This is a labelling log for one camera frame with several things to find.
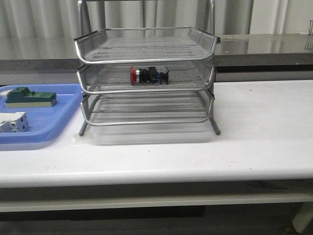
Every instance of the white table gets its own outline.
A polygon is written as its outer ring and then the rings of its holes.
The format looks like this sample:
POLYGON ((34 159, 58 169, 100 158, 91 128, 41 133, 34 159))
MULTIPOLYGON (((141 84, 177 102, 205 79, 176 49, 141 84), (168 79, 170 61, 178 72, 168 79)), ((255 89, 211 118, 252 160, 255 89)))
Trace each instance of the white table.
POLYGON ((62 134, 40 149, 0 145, 0 208, 312 202, 313 187, 273 191, 242 182, 313 178, 312 91, 313 80, 216 83, 220 136, 207 122, 91 127, 81 138, 83 117, 77 110, 62 134), (10 148, 28 150, 5 151, 10 148), (63 186, 72 186, 71 193, 63 186), (72 198, 76 186, 87 188, 90 198, 72 198), (44 194, 34 187, 61 188, 43 204, 40 196, 32 199, 44 194), (99 197, 99 191, 110 193, 99 197), (7 200, 17 195, 19 203, 7 200))

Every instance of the stainless steel counter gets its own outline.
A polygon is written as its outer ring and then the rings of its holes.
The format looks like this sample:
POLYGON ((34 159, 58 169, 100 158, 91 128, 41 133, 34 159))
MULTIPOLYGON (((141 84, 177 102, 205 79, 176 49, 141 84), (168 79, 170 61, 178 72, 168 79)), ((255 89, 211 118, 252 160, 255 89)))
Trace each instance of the stainless steel counter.
MULTIPOLYGON (((313 65, 313 36, 301 34, 222 35, 217 67, 313 65)), ((76 70, 72 38, 0 40, 0 71, 76 70)))

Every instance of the wire mesh tray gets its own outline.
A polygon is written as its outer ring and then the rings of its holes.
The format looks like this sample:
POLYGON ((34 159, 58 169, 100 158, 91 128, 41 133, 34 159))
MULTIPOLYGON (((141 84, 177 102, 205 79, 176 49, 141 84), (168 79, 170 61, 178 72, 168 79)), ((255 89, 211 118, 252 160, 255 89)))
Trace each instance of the wire mesh tray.
POLYGON ((193 27, 102 29, 75 39, 85 64, 203 60, 217 37, 193 27))
POLYGON ((94 126, 189 123, 206 121, 214 98, 199 92, 122 93, 86 95, 81 108, 86 122, 94 126))
POLYGON ((135 69, 166 66, 168 85, 156 83, 131 84, 130 68, 134 64, 84 65, 78 72, 82 89, 89 94, 147 92, 147 91, 199 91, 207 89, 214 81, 214 67, 208 61, 180 61, 136 63, 135 69))

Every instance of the white terminal block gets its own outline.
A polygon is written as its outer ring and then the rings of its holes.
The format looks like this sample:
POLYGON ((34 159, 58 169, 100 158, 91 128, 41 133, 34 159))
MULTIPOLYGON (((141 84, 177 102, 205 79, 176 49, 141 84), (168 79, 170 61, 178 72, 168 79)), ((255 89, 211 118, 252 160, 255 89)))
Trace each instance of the white terminal block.
POLYGON ((24 132, 27 129, 26 112, 0 113, 0 132, 24 132))

